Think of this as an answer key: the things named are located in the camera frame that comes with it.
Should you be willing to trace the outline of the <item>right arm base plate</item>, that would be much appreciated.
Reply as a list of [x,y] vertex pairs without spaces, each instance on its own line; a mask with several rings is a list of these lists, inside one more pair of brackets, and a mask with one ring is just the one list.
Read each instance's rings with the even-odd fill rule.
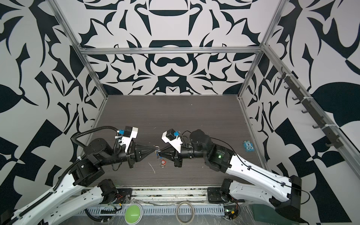
[[207,197],[208,197],[208,202],[211,204],[227,203],[227,201],[222,198],[219,187],[208,187]]

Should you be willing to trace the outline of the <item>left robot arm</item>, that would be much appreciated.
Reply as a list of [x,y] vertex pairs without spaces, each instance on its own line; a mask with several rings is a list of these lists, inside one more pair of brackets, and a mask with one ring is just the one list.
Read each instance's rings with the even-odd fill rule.
[[[116,132],[115,144],[110,146],[103,138],[97,138],[84,145],[78,138],[100,130]],[[84,154],[70,165],[56,184],[36,200],[16,211],[1,215],[2,225],[57,225],[69,217],[97,204],[115,201],[118,190],[111,179],[104,179],[85,193],[73,195],[90,186],[104,173],[104,166],[127,162],[133,168],[136,162],[158,150],[157,147],[136,144],[138,128],[125,127],[118,130],[112,126],[101,126],[78,132],[71,141],[83,148]]]

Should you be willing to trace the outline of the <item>metal keyring with yellow tag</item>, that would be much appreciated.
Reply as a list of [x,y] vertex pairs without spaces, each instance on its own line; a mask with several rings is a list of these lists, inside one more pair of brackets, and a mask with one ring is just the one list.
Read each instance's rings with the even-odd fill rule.
[[160,156],[160,148],[158,146],[155,146],[155,153],[157,156],[157,160],[159,161],[159,166],[161,168],[164,168],[167,162]]

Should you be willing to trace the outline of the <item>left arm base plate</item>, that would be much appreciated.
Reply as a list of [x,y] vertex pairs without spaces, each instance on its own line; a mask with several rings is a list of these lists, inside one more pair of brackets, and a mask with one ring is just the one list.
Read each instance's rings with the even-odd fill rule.
[[132,188],[118,188],[113,203],[123,204],[129,202],[132,199],[132,191]]

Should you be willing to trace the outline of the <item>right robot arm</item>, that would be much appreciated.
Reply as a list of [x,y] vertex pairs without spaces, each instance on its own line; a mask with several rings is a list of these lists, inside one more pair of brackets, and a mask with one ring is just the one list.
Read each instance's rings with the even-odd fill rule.
[[220,194],[225,201],[248,200],[267,205],[280,216],[301,222],[302,180],[300,177],[281,176],[258,167],[240,157],[232,148],[213,142],[213,138],[198,129],[191,132],[188,143],[182,135],[170,129],[162,134],[170,148],[159,151],[159,156],[182,167],[184,159],[203,158],[204,163],[216,172],[222,172],[248,181],[242,184],[225,179]]

